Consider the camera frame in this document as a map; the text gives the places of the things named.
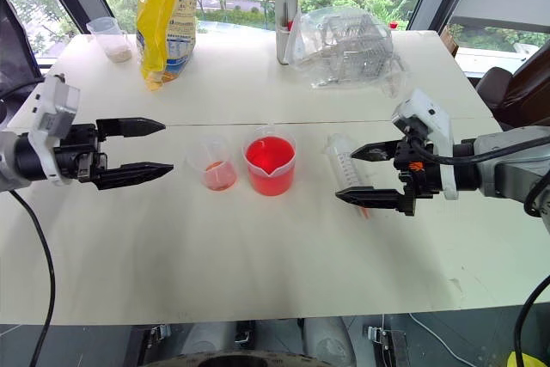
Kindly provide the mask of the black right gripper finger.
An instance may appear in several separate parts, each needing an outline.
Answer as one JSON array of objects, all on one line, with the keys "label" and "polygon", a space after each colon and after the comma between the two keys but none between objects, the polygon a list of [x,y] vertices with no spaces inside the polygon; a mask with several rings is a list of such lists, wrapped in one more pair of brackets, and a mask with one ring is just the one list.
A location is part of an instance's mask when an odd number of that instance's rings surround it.
[{"label": "black right gripper finger", "polygon": [[395,157],[401,140],[366,144],[350,154],[350,158],[366,162],[385,162]]},{"label": "black right gripper finger", "polygon": [[344,202],[373,209],[389,209],[405,212],[405,196],[395,189],[375,189],[374,187],[348,187],[337,191],[335,196]]}]

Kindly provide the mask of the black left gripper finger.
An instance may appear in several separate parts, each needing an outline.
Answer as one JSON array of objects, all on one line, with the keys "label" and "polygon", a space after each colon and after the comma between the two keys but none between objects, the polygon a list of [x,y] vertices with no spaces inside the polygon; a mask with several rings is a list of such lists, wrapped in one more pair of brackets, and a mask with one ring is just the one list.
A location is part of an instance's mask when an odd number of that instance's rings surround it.
[{"label": "black left gripper finger", "polygon": [[136,162],[114,169],[96,169],[91,182],[98,190],[131,187],[161,178],[173,169],[173,164]]},{"label": "black left gripper finger", "polygon": [[163,123],[142,117],[98,119],[96,127],[100,141],[108,137],[143,137],[166,129]]}]

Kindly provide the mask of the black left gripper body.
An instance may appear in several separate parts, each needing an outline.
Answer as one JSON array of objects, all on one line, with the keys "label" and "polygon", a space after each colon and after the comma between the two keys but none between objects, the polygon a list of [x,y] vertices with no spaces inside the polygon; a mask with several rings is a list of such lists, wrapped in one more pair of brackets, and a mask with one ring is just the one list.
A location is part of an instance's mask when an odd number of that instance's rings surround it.
[{"label": "black left gripper body", "polygon": [[98,182],[107,170],[107,155],[101,152],[101,142],[105,139],[95,124],[72,125],[54,148],[61,176],[80,182]]}]

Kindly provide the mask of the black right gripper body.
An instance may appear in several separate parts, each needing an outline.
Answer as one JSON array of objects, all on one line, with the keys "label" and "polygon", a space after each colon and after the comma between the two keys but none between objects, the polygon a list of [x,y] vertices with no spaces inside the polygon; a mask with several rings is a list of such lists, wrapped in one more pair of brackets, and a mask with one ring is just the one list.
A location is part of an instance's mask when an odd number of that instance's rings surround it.
[{"label": "black right gripper body", "polygon": [[433,144],[428,144],[412,128],[396,146],[394,167],[399,171],[398,178],[404,184],[398,211],[412,217],[415,213],[417,199],[432,199],[442,189],[440,166],[424,159],[413,147],[418,144],[422,149],[433,152]]}]

